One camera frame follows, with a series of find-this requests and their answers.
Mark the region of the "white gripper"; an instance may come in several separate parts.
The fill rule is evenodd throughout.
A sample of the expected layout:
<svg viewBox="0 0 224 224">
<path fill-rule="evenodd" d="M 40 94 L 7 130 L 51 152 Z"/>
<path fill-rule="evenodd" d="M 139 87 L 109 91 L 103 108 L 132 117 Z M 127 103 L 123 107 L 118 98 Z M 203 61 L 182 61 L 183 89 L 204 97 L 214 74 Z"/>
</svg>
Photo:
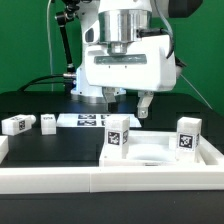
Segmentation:
<svg viewBox="0 0 224 224">
<path fill-rule="evenodd" d="M 103 87 L 102 94 L 109 112 L 118 110 L 112 87 L 142 90 L 138 92 L 137 116 L 148 117 L 153 92 L 170 91 L 176 84 L 174 54 L 167 58 L 169 45 L 169 36 L 161 35 L 131 43 L 125 55 L 109 55 L 103 45 L 86 49 L 87 81 L 92 86 Z"/>
</svg>

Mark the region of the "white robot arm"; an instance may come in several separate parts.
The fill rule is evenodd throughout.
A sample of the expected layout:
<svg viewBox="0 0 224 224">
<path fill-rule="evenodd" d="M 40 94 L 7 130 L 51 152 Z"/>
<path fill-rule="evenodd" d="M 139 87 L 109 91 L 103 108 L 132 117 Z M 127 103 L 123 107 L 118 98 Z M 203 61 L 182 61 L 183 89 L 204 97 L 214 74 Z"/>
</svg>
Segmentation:
<svg viewBox="0 0 224 224">
<path fill-rule="evenodd" d="M 78 16 L 82 62 L 75 98 L 111 112 L 128 90 L 138 92 L 137 116 L 148 116 L 156 92 L 170 91 L 185 63 L 175 56 L 168 20 L 187 18 L 203 0 L 83 0 Z"/>
</svg>

